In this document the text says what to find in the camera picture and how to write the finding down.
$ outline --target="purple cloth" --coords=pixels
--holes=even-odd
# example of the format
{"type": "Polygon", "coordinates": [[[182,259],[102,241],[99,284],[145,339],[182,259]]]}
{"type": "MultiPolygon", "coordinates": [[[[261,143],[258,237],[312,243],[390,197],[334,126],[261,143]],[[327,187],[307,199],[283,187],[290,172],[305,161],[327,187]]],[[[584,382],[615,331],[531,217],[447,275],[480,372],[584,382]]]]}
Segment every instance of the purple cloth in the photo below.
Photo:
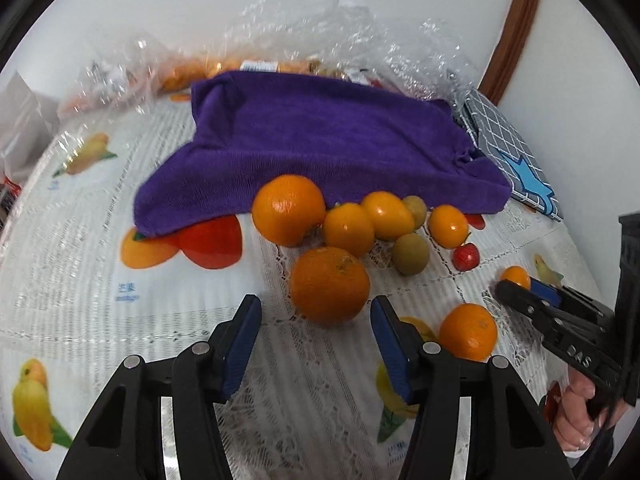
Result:
{"type": "Polygon", "coordinates": [[[138,190],[138,230],[159,236],[251,211],[276,176],[300,174],[328,206],[376,190],[496,213],[511,186],[443,101],[317,76],[228,72],[192,89],[196,133],[138,190]]]}

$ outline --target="kiwi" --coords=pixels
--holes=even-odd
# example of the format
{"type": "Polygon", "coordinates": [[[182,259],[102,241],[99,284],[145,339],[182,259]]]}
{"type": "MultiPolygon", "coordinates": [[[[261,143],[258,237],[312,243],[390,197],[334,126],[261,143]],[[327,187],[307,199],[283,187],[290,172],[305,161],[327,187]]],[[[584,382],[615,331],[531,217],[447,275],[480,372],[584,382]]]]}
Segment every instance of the kiwi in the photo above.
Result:
{"type": "Polygon", "coordinates": [[[422,272],[429,263],[429,244],[416,233],[401,236],[391,250],[391,260],[405,276],[422,272]]]}
{"type": "Polygon", "coordinates": [[[419,196],[409,195],[404,197],[402,201],[414,216],[414,230],[422,227],[425,219],[427,218],[427,205],[424,203],[424,200],[419,196]]]}

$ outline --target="printed red apple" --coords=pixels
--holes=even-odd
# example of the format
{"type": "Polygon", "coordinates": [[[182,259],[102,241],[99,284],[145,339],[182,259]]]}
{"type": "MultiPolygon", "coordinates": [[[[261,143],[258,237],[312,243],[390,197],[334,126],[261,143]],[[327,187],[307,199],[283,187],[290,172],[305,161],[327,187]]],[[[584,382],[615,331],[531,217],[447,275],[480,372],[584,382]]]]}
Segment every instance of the printed red apple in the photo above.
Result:
{"type": "Polygon", "coordinates": [[[486,223],[484,222],[484,218],[482,218],[482,215],[465,214],[465,216],[466,221],[469,222],[469,225],[471,225],[472,227],[475,227],[480,231],[485,228],[486,223]]]}
{"type": "Polygon", "coordinates": [[[460,272],[475,269],[480,263],[480,252],[475,244],[464,244],[453,251],[451,262],[460,272]]]}
{"type": "Polygon", "coordinates": [[[224,269],[242,257],[242,231],[235,215],[186,227],[177,237],[184,255],[204,269],[224,269]]]}

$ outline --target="finger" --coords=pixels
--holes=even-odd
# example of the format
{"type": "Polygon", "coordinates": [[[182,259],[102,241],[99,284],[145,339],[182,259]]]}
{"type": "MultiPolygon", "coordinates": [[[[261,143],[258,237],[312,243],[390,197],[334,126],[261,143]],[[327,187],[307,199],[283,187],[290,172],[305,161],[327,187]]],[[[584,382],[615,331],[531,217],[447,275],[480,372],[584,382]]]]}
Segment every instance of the finger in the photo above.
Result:
{"type": "Polygon", "coordinates": [[[569,386],[576,394],[585,399],[593,399],[596,394],[596,386],[593,381],[571,367],[569,367],[569,386]]]}
{"type": "Polygon", "coordinates": [[[562,435],[562,438],[572,446],[580,449],[587,449],[589,447],[589,437],[584,436],[571,425],[562,406],[558,408],[558,416],[556,416],[554,428],[557,429],[560,435],[562,435]]]}
{"type": "MultiPolygon", "coordinates": [[[[609,422],[608,428],[612,428],[613,426],[615,426],[620,420],[620,418],[622,417],[622,415],[625,414],[626,410],[628,410],[628,408],[629,408],[629,405],[624,400],[619,400],[618,403],[616,404],[615,409],[613,410],[613,416],[611,417],[611,421],[609,422]]],[[[600,416],[598,418],[598,424],[600,427],[602,427],[602,425],[604,424],[604,421],[607,418],[608,412],[609,410],[605,408],[600,413],[600,416]]]]}
{"type": "Polygon", "coordinates": [[[594,424],[587,413],[584,397],[576,394],[571,388],[567,388],[560,402],[569,423],[582,433],[582,436],[590,436],[593,433],[594,424]]]}
{"type": "Polygon", "coordinates": [[[560,444],[562,451],[578,451],[579,448],[573,444],[569,444],[555,427],[554,435],[556,436],[556,440],[558,441],[558,444],[560,444]]]}

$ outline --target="small orange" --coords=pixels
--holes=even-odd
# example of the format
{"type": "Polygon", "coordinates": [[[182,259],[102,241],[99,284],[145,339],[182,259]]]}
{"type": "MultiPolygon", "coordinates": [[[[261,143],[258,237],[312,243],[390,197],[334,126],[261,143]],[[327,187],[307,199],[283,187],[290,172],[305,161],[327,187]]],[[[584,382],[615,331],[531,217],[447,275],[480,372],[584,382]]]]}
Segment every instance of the small orange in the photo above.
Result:
{"type": "Polygon", "coordinates": [[[500,275],[501,280],[510,280],[510,282],[517,283],[523,286],[527,290],[531,288],[531,277],[529,273],[521,266],[514,265],[508,269],[504,269],[500,275]]]}
{"type": "Polygon", "coordinates": [[[373,220],[376,238],[393,241],[414,231],[414,215],[394,194],[374,191],[364,197],[362,206],[373,220]]]}
{"type": "Polygon", "coordinates": [[[484,361],[498,340],[498,327],[483,306],[463,303],[440,325],[438,342],[456,357],[484,361]]]}
{"type": "Polygon", "coordinates": [[[281,175],[262,186],[251,208],[255,228],[274,244],[295,247],[326,215],[318,186],[299,175],[281,175]]]}
{"type": "Polygon", "coordinates": [[[427,222],[434,240],[445,249],[460,247],[469,236],[469,222],[459,209],[452,205],[439,205],[427,222]]]}
{"type": "Polygon", "coordinates": [[[369,297],[369,275],[344,249],[318,247],[296,261],[289,279],[291,302],[307,319],[337,324],[355,317],[369,297]]]}
{"type": "Polygon", "coordinates": [[[359,258],[372,250],[376,230],[373,220],[360,204],[347,203],[326,214],[322,236],[325,245],[344,249],[359,258]]]}

